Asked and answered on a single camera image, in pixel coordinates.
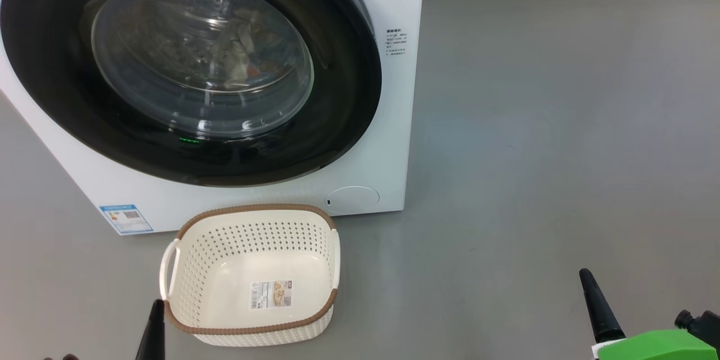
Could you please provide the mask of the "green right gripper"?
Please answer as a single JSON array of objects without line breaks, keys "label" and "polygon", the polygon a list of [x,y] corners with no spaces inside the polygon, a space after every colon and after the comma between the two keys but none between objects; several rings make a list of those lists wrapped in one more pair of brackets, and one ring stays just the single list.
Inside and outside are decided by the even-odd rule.
[{"label": "green right gripper", "polygon": [[583,286],[594,339],[596,344],[602,344],[593,348],[597,359],[718,358],[715,347],[697,339],[686,330],[651,330],[625,339],[626,335],[592,272],[582,268],[579,270],[579,280]]}]

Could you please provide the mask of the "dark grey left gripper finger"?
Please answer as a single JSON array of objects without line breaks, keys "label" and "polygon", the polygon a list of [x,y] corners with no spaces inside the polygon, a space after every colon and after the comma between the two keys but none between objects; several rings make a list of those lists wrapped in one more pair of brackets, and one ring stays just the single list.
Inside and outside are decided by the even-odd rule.
[{"label": "dark grey left gripper finger", "polygon": [[164,301],[155,299],[137,349],[136,360],[165,359]]}]

